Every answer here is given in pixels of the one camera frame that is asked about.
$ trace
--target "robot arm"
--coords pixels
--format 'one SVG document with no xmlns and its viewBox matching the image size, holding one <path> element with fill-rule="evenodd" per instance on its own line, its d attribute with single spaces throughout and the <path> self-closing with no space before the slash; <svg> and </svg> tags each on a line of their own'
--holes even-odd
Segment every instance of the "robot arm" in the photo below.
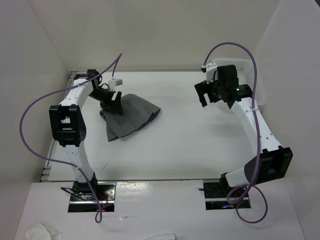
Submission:
<svg viewBox="0 0 320 240">
<path fill-rule="evenodd" d="M 220 100 L 227 103 L 237 116 L 251 143 L 254 155 L 257 154 L 257 130 L 253 111 L 259 122 L 261 152 L 259 172 L 256 184 L 283 178 L 289 167 L 293 153 L 289 147 L 283 148 L 266 124 L 258 107 L 252 109 L 252 90 L 247 84 L 239 85 L 237 70 L 234 65 L 218 66 L 214 62 L 201 69 L 206 73 L 206 80 L 194 87 L 203 107 L 207 105 L 204 94 L 211 103 Z M 256 157 L 244 167 L 221 175 L 220 183 L 224 189 L 247 185 L 252 179 Z"/>
<path fill-rule="evenodd" d="M 79 85 L 99 73 L 96 70 L 88 70 L 87 73 L 77 74 L 73 85 Z M 111 80 L 112 89 L 99 86 L 99 80 L 95 79 L 77 88 L 70 90 L 68 95 L 59 105 L 52 105 L 49 109 L 52 136 L 63 147 L 71 163 L 79 166 L 89 179 L 94 179 L 95 174 L 88 162 L 84 140 L 87 129 L 81 114 L 81 109 L 88 96 L 100 101 L 100 106 L 113 113 L 123 115 L 121 107 L 121 92 L 116 93 L 116 80 Z M 77 170 L 73 169 L 74 180 L 78 183 L 86 183 L 86 179 Z"/>
</svg>

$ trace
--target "white plastic basket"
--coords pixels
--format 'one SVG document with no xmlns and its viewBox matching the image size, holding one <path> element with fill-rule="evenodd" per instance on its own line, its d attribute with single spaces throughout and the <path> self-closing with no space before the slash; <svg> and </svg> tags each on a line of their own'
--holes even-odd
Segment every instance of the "white plastic basket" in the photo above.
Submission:
<svg viewBox="0 0 320 240">
<path fill-rule="evenodd" d="M 251 60 L 243 58 L 215 58 L 212 60 L 218 66 L 235 65 L 238 73 L 239 84 L 248 84 L 251 89 L 254 87 L 254 65 Z M 262 79 L 257 71 L 257 83 L 255 99 L 258 106 L 263 106 L 267 103 L 267 95 L 262 84 Z"/>
</svg>

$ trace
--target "white cloth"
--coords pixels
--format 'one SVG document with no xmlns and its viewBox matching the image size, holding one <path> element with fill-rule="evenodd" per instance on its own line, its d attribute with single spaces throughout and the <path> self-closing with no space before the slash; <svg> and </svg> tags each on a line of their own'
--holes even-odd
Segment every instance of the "white cloth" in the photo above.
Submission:
<svg viewBox="0 0 320 240">
<path fill-rule="evenodd" d="M 26 231 L 25 237 L 26 240 L 61 240 L 62 233 L 39 222 Z"/>
</svg>

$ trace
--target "gray fabric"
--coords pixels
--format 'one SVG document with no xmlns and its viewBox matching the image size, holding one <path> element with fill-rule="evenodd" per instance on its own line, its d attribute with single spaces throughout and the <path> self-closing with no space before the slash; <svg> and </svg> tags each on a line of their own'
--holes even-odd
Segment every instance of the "gray fabric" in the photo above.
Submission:
<svg viewBox="0 0 320 240">
<path fill-rule="evenodd" d="M 123 138 L 152 122 L 161 108 L 134 94 L 121 98 L 123 116 L 101 110 L 100 116 L 106 122 L 108 141 Z"/>
</svg>

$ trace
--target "purple cable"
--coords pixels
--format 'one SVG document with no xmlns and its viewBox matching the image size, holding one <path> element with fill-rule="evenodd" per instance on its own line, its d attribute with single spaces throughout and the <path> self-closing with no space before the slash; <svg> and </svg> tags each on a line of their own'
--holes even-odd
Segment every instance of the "purple cable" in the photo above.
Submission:
<svg viewBox="0 0 320 240">
<path fill-rule="evenodd" d="M 47 94 L 45 94 L 45 95 L 37 98 L 37 99 L 34 100 L 29 106 L 26 107 L 26 109 L 24 110 L 24 112 L 23 112 L 23 114 L 22 114 L 22 116 L 21 116 L 20 123 L 19 123 L 19 133 L 20 133 L 21 140 L 22 140 L 24 146 L 25 146 L 33 155 L 35 155 L 35 156 L 37 156 L 38 158 L 43 159 L 43 160 L 48 160 L 48 161 L 52 161 L 52 162 L 55 162 L 55 163 L 70 165 L 70 166 L 72 166 L 72 167 L 77 168 L 77 169 L 80 171 L 80 173 L 83 175 L 83 177 L 85 178 L 86 182 L 88 183 L 88 186 L 89 186 L 89 188 L 90 188 L 90 190 L 91 190 L 91 192 L 92 192 L 92 195 L 93 195 L 93 197 L 94 197 L 94 200 L 96 201 L 96 204 L 98 205 L 98 212 L 97 212 L 96 215 L 95 215 L 95 222 L 96 222 L 97 224 L 101 223 L 101 221 L 102 221 L 103 208 L 101 207 L 101 204 L 99 203 L 99 199 L 98 199 L 98 197 L 97 197 L 97 195 L 96 195 L 96 193 L 95 193 L 95 191 L 94 191 L 94 188 L 92 187 L 92 185 L 91 185 L 91 183 L 90 183 L 90 180 L 88 179 L 88 177 L 86 176 L 86 174 L 84 173 L 84 171 L 83 171 L 80 167 L 78 167 L 77 165 L 75 165 L 75 164 L 73 164 L 73 163 L 71 163 L 71 162 L 52 159 L 52 158 L 50 158 L 50 157 L 42 156 L 42 155 L 40 155 L 39 153 L 35 152 L 35 151 L 28 145 L 28 143 L 27 143 L 26 140 L 25 140 L 25 137 L 24 137 L 24 134 L 23 134 L 23 121 L 24 121 L 24 118 L 25 118 L 27 112 L 29 111 L 29 109 L 30 109 L 34 104 L 36 104 L 37 102 L 39 102 L 40 100 L 42 100 L 42 99 L 44 99 L 44 98 L 46 98 L 46 97 L 48 97 L 48 96 L 51 96 L 51 95 L 53 95 L 53 94 L 57 94 L 57 93 L 61 93 L 61 92 L 67 91 L 67 90 L 71 90 L 71 89 L 78 88 L 78 87 L 80 87 L 80 86 L 82 86 L 82 85 L 84 85 L 84 84 L 87 84 L 87 83 L 93 81 L 94 79 L 99 78 L 102 74 L 104 74 L 106 71 L 108 71 L 115 63 L 117 63 L 117 62 L 119 61 L 119 59 L 121 58 L 121 56 L 122 56 L 122 53 L 113 61 L 113 63 L 112 63 L 110 66 L 108 66 L 105 70 L 103 70 L 103 71 L 102 71 L 101 73 L 99 73 L 98 75 L 96 75 L 96 76 L 94 76 L 94 77 L 92 77 L 92 78 L 90 78 L 90 79 L 88 79 L 88 80 L 86 80 L 86 81 L 84 81 L 84 82 L 82 82 L 82 83 L 80 83 L 80 84 L 78 84 L 78 85 L 74 85 L 74 86 L 70 86 L 70 87 L 67 87 L 67 88 L 64 88 L 64 89 L 60 89 L 60 90 L 56 90 L 56 91 L 53 91 L 53 92 L 49 92 L 49 93 L 47 93 Z"/>
<path fill-rule="evenodd" d="M 261 151 L 261 141 L 260 141 L 260 128 L 259 128 L 259 123 L 258 123 L 258 118 L 257 118 L 257 113 L 256 111 L 254 110 L 255 109 L 255 96 L 256 96 L 256 88 L 257 88 L 257 64 L 256 64 L 256 61 L 255 61 L 255 58 L 254 56 L 252 55 L 252 53 L 243 45 L 239 44 L 239 43 L 235 43 L 235 42 L 230 42 L 230 41 L 227 41 L 227 42 L 222 42 L 218 45 L 216 45 L 214 48 L 211 49 L 211 51 L 208 53 L 208 55 L 206 56 L 205 58 L 205 61 L 203 63 L 203 65 L 206 65 L 207 64 L 207 61 L 208 61 L 208 58 L 210 57 L 211 53 L 218 47 L 222 46 L 222 45 L 234 45 L 234 46 L 237 46 L 241 49 L 243 49 L 244 51 L 246 51 L 246 53 L 249 55 L 249 57 L 251 58 L 252 60 L 252 63 L 253 63 L 253 69 L 254 69 L 254 81 L 253 81 L 253 89 L 252 89 L 252 113 L 253 113 L 253 117 L 254 117 L 254 122 L 255 122 L 255 127 L 256 127 L 256 138 L 257 138 L 257 153 L 256 153 L 256 159 L 255 159 L 255 166 L 254 166 L 254 171 L 253 171 L 253 174 L 252 174 L 252 178 L 251 178 L 251 181 L 249 183 L 249 185 L 241 185 L 241 186 L 236 186 L 235 188 L 233 188 L 229 193 L 228 195 L 226 196 L 226 199 L 227 199 L 227 202 L 229 204 L 237 204 L 236 206 L 236 214 L 238 215 L 238 217 L 248 223 L 248 224 L 256 224 L 256 223 L 259 223 L 261 222 L 266 216 L 267 216 L 267 213 L 268 213 L 268 203 L 267 203 L 267 199 L 265 197 L 265 195 L 262 193 L 262 191 L 257 187 L 255 186 L 256 184 L 256 181 L 257 181 L 257 177 L 258 177 L 258 171 L 259 171 L 259 163 L 260 163 L 260 151 Z M 230 200 L 230 196 L 235 192 L 237 191 L 238 189 L 242 189 L 243 187 L 246 187 L 246 190 L 244 191 L 244 193 L 238 197 L 237 199 L 235 199 L 234 201 L 231 201 Z M 256 221 L 248 221 L 246 219 L 244 219 L 243 217 L 240 216 L 239 214 L 239 207 L 242 203 L 246 202 L 246 200 L 244 200 L 244 198 L 246 197 L 246 195 L 248 194 L 248 192 L 250 191 L 250 189 L 254 187 L 255 189 L 257 189 L 259 191 L 259 193 L 262 195 L 262 198 L 264 200 L 264 203 L 265 203 L 265 212 L 263 214 L 263 216 L 256 220 Z"/>
<path fill-rule="evenodd" d="M 119 62 L 119 60 L 120 60 L 120 58 L 121 58 L 121 55 L 117 58 L 117 61 L 115 62 L 115 65 L 114 65 L 114 67 L 113 67 L 113 70 L 112 70 L 112 78 L 113 78 L 114 75 L 115 75 L 116 67 L 117 67 L 118 62 Z"/>
</svg>

